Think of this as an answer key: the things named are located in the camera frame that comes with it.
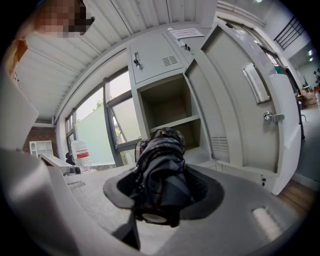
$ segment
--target white corrugated ceiling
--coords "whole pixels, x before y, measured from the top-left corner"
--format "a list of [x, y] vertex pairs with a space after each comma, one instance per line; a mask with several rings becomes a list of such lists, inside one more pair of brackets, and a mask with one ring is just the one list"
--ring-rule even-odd
[[84, 0], [87, 12], [95, 17], [85, 35], [27, 37], [29, 49], [17, 68], [18, 86], [39, 111], [39, 118], [51, 119], [75, 79], [96, 57], [143, 30], [195, 21], [197, 4], [205, 1], [210, 0]]

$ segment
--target black metal railing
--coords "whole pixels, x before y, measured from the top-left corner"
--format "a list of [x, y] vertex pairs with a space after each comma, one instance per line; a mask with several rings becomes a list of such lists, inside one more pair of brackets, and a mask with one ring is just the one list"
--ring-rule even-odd
[[302, 35], [305, 31], [302, 24], [296, 17], [293, 17], [284, 29], [276, 36], [274, 41], [285, 50], [289, 45], [291, 45], [298, 37]]

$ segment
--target ventilation slot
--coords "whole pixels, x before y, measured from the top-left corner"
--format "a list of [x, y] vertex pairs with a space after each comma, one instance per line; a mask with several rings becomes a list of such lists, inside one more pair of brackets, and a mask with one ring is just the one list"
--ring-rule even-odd
[[219, 152], [229, 152], [228, 142], [226, 137], [211, 137], [213, 150]]
[[163, 63], [165, 66], [169, 66], [169, 65], [173, 65], [173, 64], [178, 63], [175, 56], [166, 57], [166, 58], [163, 58], [162, 60], [163, 60]]

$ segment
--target open locker door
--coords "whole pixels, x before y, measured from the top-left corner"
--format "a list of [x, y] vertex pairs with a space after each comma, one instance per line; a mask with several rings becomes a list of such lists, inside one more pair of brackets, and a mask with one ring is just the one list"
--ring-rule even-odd
[[252, 38], [223, 24], [206, 36], [185, 76], [203, 115], [212, 159], [274, 177], [272, 192], [278, 194], [300, 153], [299, 113], [288, 78], [276, 74]]

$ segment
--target white paper sign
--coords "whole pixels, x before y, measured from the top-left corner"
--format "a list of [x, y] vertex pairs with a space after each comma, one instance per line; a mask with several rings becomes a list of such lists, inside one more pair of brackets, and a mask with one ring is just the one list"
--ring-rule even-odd
[[204, 37], [204, 35], [201, 34], [201, 33], [199, 32], [199, 30], [196, 29], [196, 28], [170, 30], [170, 33], [171, 33], [176, 39]]

